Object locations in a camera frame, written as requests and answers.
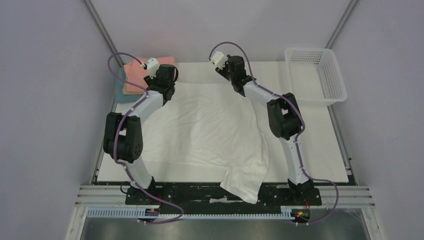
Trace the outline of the white t shirt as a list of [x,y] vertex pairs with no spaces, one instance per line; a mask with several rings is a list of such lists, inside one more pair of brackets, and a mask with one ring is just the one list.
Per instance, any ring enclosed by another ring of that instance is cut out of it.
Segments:
[[143,124],[142,159],[157,181],[218,182],[255,204],[270,163],[254,104],[224,83],[182,83]]

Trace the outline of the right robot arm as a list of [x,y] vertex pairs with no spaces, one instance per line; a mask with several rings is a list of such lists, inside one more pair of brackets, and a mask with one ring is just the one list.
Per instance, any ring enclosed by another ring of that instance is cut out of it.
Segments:
[[315,186],[313,180],[307,176],[302,160],[299,140],[304,121],[295,96],[290,92],[278,95],[256,83],[247,74],[245,61],[241,56],[216,51],[209,60],[215,66],[215,71],[231,83],[236,93],[266,108],[269,128],[279,139],[287,162],[289,199],[295,204],[302,204],[313,193]]

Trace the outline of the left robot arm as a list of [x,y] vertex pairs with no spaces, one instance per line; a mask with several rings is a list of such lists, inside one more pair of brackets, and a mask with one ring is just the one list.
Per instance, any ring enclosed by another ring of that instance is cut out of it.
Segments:
[[139,189],[137,197],[144,204],[152,204],[157,198],[157,191],[151,187],[155,180],[142,159],[142,125],[172,99],[178,76],[179,71],[174,65],[159,65],[155,76],[146,77],[148,88],[145,95],[127,112],[110,112],[106,116],[103,151],[124,169],[130,185]]

